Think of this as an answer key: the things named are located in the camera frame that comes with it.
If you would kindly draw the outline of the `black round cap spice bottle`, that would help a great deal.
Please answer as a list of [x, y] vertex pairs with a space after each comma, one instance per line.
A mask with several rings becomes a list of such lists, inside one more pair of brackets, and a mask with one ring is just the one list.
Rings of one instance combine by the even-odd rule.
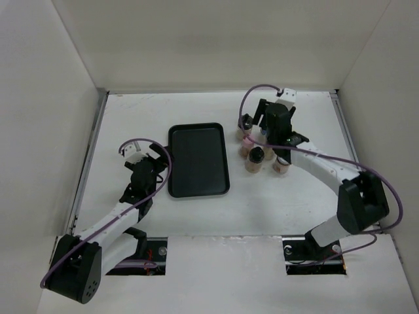
[[264, 160], [264, 151], [261, 147], [254, 147], [249, 151], [245, 162], [245, 169], [250, 173], [258, 173]]

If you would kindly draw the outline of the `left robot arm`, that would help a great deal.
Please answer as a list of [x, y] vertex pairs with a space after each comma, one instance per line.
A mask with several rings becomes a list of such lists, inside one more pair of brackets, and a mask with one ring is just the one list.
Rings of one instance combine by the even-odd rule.
[[139, 139], [123, 143], [118, 152], [131, 172], [130, 182], [118, 203], [99, 222], [86, 230], [62, 236], [55, 248], [50, 268], [40, 287], [88, 303], [97, 293], [103, 275], [112, 271], [141, 270], [149, 273], [163, 263], [153, 260], [146, 232], [137, 229], [153, 205], [153, 197], [168, 182], [162, 177], [172, 172], [173, 157], [168, 147], [148, 140], [154, 158], [143, 154]]

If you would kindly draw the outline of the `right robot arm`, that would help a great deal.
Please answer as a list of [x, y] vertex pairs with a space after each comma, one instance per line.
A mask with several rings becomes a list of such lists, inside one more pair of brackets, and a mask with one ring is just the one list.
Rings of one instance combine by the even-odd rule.
[[287, 171], [297, 166], [326, 184], [338, 197], [337, 212], [305, 233], [304, 251], [313, 259], [327, 252], [327, 246], [362, 231], [386, 217], [390, 209], [381, 180], [337, 161], [321, 158], [321, 151], [309, 138], [293, 131], [295, 108], [260, 99], [253, 123], [266, 133], [266, 147], [276, 155], [274, 169]]

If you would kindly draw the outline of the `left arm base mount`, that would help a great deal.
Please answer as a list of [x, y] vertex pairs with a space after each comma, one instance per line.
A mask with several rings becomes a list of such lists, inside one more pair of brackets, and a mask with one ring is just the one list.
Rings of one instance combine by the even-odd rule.
[[144, 231], [134, 227], [127, 229], [124, 235], [137, 241], [136, 250], [109, 270], [106, 275], [157, 276], [166, 274], [167, 237], [148, 237]]

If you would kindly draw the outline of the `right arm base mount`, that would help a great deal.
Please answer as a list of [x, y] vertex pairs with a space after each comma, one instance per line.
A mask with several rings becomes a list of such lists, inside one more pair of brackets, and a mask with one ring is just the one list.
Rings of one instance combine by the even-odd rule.
[[339, 240], [325, 247], [309, 242], [304, 235], [282, 237], [285, 270], [288, 275], [346, 275]]

